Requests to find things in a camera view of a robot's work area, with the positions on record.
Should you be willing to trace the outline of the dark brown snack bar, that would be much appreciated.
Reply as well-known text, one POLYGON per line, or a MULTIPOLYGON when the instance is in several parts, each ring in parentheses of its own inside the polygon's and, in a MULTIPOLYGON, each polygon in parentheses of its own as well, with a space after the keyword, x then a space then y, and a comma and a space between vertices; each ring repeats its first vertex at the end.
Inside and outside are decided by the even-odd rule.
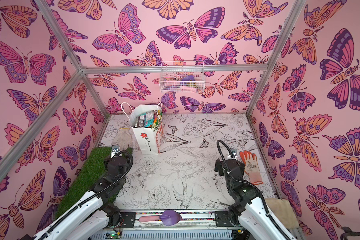
POLYGON ((142 114, 138 117, 137 126, 139 128, 145 127, 145 121, 146 121, 147 114, 142 114))

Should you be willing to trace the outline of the teal mint candy bag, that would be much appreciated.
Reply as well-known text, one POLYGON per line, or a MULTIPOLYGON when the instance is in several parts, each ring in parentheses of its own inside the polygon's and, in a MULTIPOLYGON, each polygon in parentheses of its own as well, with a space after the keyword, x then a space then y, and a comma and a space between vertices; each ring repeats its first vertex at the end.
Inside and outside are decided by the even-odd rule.
POLYGON ((155 119, 155 112, 154 111, 147 112, 145 115, 144 127, 150 128, 154 123, 154 119, 155 119))

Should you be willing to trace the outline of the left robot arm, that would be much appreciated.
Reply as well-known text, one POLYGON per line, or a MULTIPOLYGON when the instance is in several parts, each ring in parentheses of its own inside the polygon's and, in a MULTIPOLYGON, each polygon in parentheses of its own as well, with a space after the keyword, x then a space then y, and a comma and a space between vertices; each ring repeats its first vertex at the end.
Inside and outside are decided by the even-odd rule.
POLYGON ((33 236, 22 240, 86 240, 107 226, 121 223, 121 210, 110 202, 126 183, 134 158, 128 151, 104 161, 107 172, 64 214, 33 236))

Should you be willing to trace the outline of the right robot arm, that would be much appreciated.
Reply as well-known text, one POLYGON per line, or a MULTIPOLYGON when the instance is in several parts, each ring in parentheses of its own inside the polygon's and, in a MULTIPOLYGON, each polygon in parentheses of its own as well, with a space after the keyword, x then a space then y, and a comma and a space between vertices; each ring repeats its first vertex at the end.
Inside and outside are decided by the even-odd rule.
POLYGON ((266 203, 262 192, 244 180, 245 164, 239 161, 228 145, 217 141, 221 156, 215 170, 225 177, 229 195, 235 203, 228 208, 233 225, 242 226, 256 240, 294 240, 295 237, 282 224, 266 203))

